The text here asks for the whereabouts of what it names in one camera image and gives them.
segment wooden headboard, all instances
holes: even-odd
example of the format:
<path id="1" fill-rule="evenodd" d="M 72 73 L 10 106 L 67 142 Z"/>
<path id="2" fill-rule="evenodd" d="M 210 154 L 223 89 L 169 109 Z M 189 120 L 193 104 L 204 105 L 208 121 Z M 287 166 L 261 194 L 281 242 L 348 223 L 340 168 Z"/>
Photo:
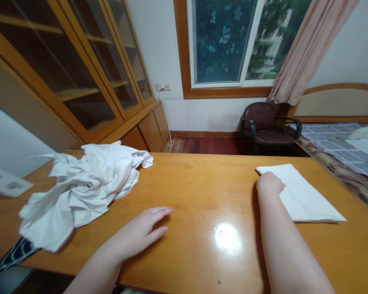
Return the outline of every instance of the wooden headboard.
<path id="1" fill-rule="evenodd" d="M 339 83 L 307 89 L 287 117 L 302 123 L 368 123 L 368 84 Z"/>

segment white cable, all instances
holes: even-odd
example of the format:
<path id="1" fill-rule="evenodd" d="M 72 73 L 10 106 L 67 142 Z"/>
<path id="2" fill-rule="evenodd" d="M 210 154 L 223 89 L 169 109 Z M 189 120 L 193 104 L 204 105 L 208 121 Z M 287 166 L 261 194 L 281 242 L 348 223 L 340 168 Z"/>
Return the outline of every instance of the white cable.
<path id="1" fill-rule="evenodd" d="M 166 118 L 166 111 L 165 111 L 164 103 L 162 102 L 162 99 L 161 99 L 161 97 L 159 96 L 159 94 L 160 94 L 160 93 L 161 93 L 161 88 L 158 90 L 158 99 L 161 101 L 162 109 L 164 110 L 165 120 L 166 120 L 166 123 L 167 123 L 167 125 L 168 125 L 169 138 L 171 139 L 171 149 L 170 149 L 169 153 L 171 153 L 171 152 L 172 152 L 172 136 L 171 136 L 171 130 L 170 130 L 170 128 L 169 128 L 168 119 Z"/>

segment bed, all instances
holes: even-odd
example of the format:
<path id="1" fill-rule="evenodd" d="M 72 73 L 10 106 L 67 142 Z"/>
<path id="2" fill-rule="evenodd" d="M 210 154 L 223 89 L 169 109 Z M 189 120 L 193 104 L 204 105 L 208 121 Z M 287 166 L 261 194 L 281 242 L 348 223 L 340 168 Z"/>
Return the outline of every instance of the bed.
<path id="1" fill-rule="evenodd" d="M 296 143 L 368 206 L 368 154 L 344 140 L 368 123 L 368 85 L 308 89 L 286 116 L 303 123 Z M 293 133 L 295 127 L 287 124 L 284 130 Z"/>

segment hand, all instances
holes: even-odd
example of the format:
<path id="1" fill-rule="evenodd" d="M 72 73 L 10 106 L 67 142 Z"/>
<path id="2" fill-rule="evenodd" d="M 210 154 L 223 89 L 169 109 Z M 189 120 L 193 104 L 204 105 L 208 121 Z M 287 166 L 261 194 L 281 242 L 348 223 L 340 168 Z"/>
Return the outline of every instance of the hand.
<path id="1" fill-rule="evenodd" d="M 154 207 L 142 212 L 110 238 L 103 250 L 116 254 L 119 263 L 139 254 L 166 233 L 167 227 L 151 230 L 173 210 L 173 207 Z"/>
<path id="2" fill-rule="evenodd" d="M 262 195 L 279 195 L 285 188 L 285 184 L 271 171 L 268 171 L 260 176 L 256 188 L 258 193 Z"/>

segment wooden desk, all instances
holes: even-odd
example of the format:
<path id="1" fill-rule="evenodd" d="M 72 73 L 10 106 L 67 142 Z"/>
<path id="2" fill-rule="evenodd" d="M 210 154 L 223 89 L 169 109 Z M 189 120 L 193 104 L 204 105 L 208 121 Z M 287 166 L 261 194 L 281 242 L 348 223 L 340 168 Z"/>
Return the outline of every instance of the wooden desk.
<path id="1" fill-rule="evenodd" d="M 81 156 L 82 151 L 72 151 Z M 147 208 L 175 208 L 162 240 L 125 263 L 119 282 L 167 293 L 263 293 L 269 289 L 255 190 L 261 165 L 293 164 L 347 223 L 298 224 L 337 293 L 368 293 L 368 208 L 312 158 L 155 153 L 134 189 L 110 211 L 76 230 L 68 245 L 41 251 L 23 266 L 75 275 L 94 251 Z M 47 191 L 51 163 L 27 177 L 19 198 L 0 197 L 0 258 L 18 240 L 18 212 L 32 192 Z M 230 226 L 236 232 L 220 234 Z"/>

